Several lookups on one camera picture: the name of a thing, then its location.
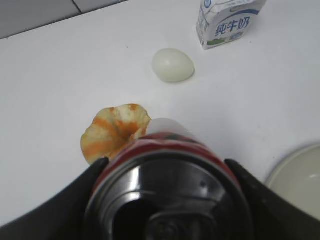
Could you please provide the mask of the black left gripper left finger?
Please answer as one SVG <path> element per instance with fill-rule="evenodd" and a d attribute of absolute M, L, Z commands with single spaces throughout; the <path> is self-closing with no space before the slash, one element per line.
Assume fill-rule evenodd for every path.
<path fill-rule="evenodd" d="M 101 158 L 56 196 L 0 228 L 2 240 L 80 240 L 94 184 L 109 164 Z"/>

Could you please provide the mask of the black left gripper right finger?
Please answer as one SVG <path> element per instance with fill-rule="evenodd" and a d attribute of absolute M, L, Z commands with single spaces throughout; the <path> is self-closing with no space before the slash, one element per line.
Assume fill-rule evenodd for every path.
<path fill-rule="evenodd" d="M 233 159 L 224 161 L 238 179 L 252 214 L 256 240 L 318 240 L 320 221 L 293 206 Z"/>

